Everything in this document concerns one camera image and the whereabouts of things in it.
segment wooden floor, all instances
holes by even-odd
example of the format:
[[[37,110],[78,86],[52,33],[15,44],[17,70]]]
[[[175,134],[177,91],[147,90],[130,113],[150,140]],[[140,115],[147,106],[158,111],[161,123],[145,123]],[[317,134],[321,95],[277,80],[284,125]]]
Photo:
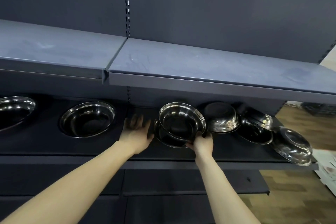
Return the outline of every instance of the wooden floor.
[[[277,118],[314,148],[336,150],[336,118],[285,106]],[[261,171],[270,195],[241,195],[262,224],[336,224],[336,198],[313,171]]]

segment person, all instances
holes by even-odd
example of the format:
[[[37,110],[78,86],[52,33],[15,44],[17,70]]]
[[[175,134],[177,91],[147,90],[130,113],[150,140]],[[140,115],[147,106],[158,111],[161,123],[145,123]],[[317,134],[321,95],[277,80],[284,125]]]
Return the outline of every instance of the person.
[[[27,201],[1,224],[78,223],[119,168],[149,146],[154,138],[147,137],[151,121],[144,126],[143,121],[142,115],[134,115],[130,122],[126,119],[119,140],[110,148]],[[260,224],[212,157],[212,135],[203,138],[198,133],[187,146],[195,151],[216,224]]]

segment bowl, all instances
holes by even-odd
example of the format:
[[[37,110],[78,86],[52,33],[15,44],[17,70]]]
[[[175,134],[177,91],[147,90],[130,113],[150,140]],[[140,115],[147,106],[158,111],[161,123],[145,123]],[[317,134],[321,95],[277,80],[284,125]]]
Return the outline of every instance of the bowl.
[[[207,127],[213,133],[230,133],[240,126],[240,116],[228,103],[215,102],[204,108]]]
[[[309,166],[312,163],[311,145],[301,134],[290,128],[274,128],[271,146],[278,154],[296,165]]]
[[[0,131],[23,123],[36,109],[36,102],[27,97],[0,98]]]
[[[86,138],[106,131],[115,118],[115,109],[101,101],[86,102],[66,111],[59,119],[59,128],[67,136]]]
[[[176,140],[174,137],[171,137],[164,129],[162,129],[158,120],[154,121],[154,135],[161,143],[166,146],[178,149],[187,148],[185,141]]]
[[[159,123],[166,133],[176,140],[192,140],[197,131],[206,130],[203,115],[191,105],[185,103],[169,103],[159,111]]]
[[[272,131],[264,129],[246,118],[241,119],[241,125],[237,129],[237,133],[245,140],[255,144],[270,144],[273,140]]]
[[[272,130],[273,118],[270,115],[262,113],[252,107],[247,107],[243,116],[251,123],[254,123],[264,129]]]

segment forearm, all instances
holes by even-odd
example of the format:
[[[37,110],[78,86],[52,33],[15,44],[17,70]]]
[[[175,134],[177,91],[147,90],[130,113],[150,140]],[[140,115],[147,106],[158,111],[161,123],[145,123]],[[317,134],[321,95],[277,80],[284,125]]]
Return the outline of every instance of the forearm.
[[[120,141],[62,177],[1,224],[78,223],[132,153]]]
[[[211,156],[198,158],[197,165],[216,224],[260,224],[234,191],[224,172]]]

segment person's left hand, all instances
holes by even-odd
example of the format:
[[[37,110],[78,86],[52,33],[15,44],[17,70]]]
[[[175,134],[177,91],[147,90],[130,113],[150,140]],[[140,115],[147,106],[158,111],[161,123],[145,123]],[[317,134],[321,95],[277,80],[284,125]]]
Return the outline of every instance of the person's left hand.
[[[138,117],[136,114],[133,115],[130,122],[128,122],[127,118],[125,119],[124,129],[121,132],[119,141],[125,143],[132,154],[139,154],[145,150],[154,138],[153,134],[147,138],[148,128],[151,121],[148,120],[144,127],[142,126],[143,121],[144,116],[140,115]]]

